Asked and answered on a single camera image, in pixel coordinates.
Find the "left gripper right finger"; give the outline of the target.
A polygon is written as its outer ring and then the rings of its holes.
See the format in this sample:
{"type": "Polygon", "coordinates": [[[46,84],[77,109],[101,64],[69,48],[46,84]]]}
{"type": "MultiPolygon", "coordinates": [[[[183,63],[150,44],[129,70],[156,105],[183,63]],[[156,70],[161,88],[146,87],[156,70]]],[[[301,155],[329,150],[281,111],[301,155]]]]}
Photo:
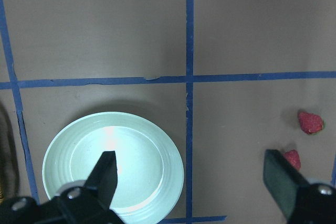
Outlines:
{"type": "Polygon", "coordinates": [[[335,223],[335,187],[308,181],[278,150],[265,150],[263,181],[287,223],[335,223]]]}

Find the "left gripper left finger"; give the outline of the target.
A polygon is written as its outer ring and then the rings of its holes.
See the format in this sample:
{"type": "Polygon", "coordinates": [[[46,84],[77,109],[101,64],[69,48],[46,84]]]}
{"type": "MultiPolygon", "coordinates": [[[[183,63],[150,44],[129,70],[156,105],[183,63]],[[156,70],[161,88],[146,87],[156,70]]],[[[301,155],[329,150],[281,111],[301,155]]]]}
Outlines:
{"type": "Polygon", "coordinates": [[[57,223],[123,223],[110,209],[118,183],[114,151],[101,154],[88,178],[67,183],[55,195],[57,223]]]}

